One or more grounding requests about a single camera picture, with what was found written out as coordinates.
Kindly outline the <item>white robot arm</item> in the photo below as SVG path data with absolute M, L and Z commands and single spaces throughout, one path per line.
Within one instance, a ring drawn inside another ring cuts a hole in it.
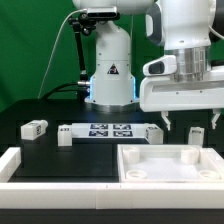
M 224 39 L 224 0 L 72 0 L 84 20 L 96 25 L 96 71 L 86 102 L 119 110 L 137 101 L 144 112 L 211 109 L 217 121 L 224 108 L 224 65 L 211 64 L 210 46 Z M 129 71 L 130 37 L 113 20 L 143 14 L 146 36 L 164 48 L 143 66 L 140 93 Z

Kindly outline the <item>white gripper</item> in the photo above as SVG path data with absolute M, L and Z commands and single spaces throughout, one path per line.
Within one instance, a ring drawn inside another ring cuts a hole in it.
M 213 109 L 215 130 L 224 108 L 224 75 L 208 73 L 202 81 L 174 82 L 169 76 L 146 77 L 140 85 L 140 108 L 144 112 L 161 112 L 167 130 L 171 130 L 168 111 Z

